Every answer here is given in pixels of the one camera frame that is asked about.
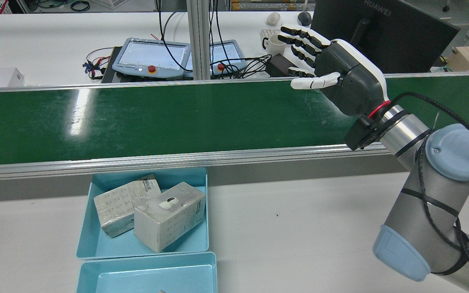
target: black computer mouse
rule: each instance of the black computer mouse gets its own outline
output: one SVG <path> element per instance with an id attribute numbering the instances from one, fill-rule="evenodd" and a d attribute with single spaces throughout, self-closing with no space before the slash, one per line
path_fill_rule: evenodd
<path id="1" fill-rule="evenodd" d="M 298 24 L 300 26 L 310 26 L 312 23 L 311 14 L 307 11 L 302 11 L 298 14 Z"/>

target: robotic arm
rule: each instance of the robotic arm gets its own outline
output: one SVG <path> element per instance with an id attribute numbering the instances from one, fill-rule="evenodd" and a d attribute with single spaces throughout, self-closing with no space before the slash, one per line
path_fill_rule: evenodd
<path id="1" fill-rule="evenodd" d="M 412 280 L 432 273 L 469 291 L 469 235 L 458 221 L 469 195 L 469 125 L 432 131 L 389 100 L 383 73 L 348 42 L 301 26 L 281 31 L 279 40 L 313 68 L 289 68 L 298 77 L 292 88 L 319 89 L 358 116 L 345 137 L 352 150 L 379 140 L 411 171 L 374 243 L 376 257 Z"/>

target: monitor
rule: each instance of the monitor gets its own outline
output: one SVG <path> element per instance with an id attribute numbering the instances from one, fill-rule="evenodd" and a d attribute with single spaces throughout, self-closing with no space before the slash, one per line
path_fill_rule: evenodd
<path id="1" fill-rule="evenodd" d="M 316 0 L 311 28 L 383 73 L 428 72 L 459 29 L 401 0 Z"/>
<path id="2" fill-rule="evenodd" d="M 186 64 L 191 48 L 188 43 L 129 38 L 113 62 L 116 72 L 132 76 L 173 79 L 184 75 L 180 67 Z"/>
<path id="3" fill-rule="evenodd" d="M 240 60 L 243 58 L 242 51 L 238 46 L 238 43 L 234 39 L 230 39 L 228 41 L 224 41 L 224 46 L 222 46 L 221 42 L 215 42 L 210 45 L 210 58 L 213 64 L 213 70 L 210 69 L 211 75 L 221 75 L 221 74 L 229 74 L 230 72 L 237 72 L 246 68 L 247 62 L 245 60 Z M 218 64 L 220 61 L 223 61 L 225 65 L 229 65 L 229 62 L 224 61 L 229 59 L 231 62 L 232 70 L 224 69 L 219 70 Z M 186 65 L 186 69 L 193 70 L 193 61 L 192 55 L 189 55 L 188 63 Z M 184 74 L 186 77 L 193 77 L 193 72 L 186 72 Z"/>

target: huawei logo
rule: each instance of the huawei logo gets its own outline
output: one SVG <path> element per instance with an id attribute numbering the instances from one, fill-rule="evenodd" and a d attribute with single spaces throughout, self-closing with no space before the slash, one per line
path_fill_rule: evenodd
<path id="1" fill-rule="evenodd" d="M 375 3 L 374 1 L 371 1 L 371 0 L 365 0 L 365 5 L 367 5 L 368 7 L 378 11 L 379 13 L 382 13 L 386 16 L 390 16 L 390 14 L 392 13 L 392 11 L 388 10 L 387 8 Z"/>

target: robot finger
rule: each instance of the robot finger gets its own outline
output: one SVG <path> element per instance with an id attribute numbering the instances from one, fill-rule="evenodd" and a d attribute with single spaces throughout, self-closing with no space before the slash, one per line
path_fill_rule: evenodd
<path id="1" fill-rule="evenodd" d="M 311 30 L 303 26 L 287 24 L 281 27 L 281 31 L 288 35 L 298 36 L 301 39 L 307 39 L 315 48 L 320 50 L 327 48 L 331 44 L 331 41 L 326 37 L 320 35 L 315 30 Z"/>
<path id="2" fill-rule="evenodd" d="M 309 65 L 310 67 L 316 68 L 316 65 L 314 62 L 315 58 L 311 54 L 309 54 L 306 50 L 304 50 L 303 48 L 295 48 L 295 47 L 291 47 L 291 50 L 292 50 L 292 53 L 296 57 L 298 57 L 298 59 L 305 61 L 305 63 L 307 63 L 307 65 Z"/>
<path id="3" fill-rule="evenodd" d="M 290 76 L 296 76 L 296 77 L 316 77 L 314 72 L 309 72 L 307 70 L 298 68 L 298 67 L 289 67 L 287 69 L 287 72 L 289 73 Z"/>
<path id="4" fill-rule="evenodd" d="M 323 89 L 325 87 L 332 87 L 337 85 L 341 74 L 333 72 L 321 77 L 303 77 L 295 78 L 291 81 L 291 87 L 295 90 L 308 90 L 308 89 Z"/>
<path id="5" fill-rule="evenodd" d="M 278 34 L 278 39 L 285 44 L 294 45 L 296 47 L 301 47 L 305 49 L 309 54 L 315 56 L 321 52 L 320 49 L 316 48 L 311 42 L 307 39 L 301 39 L 299 37 L 291 37 L 283 32 Z"/>

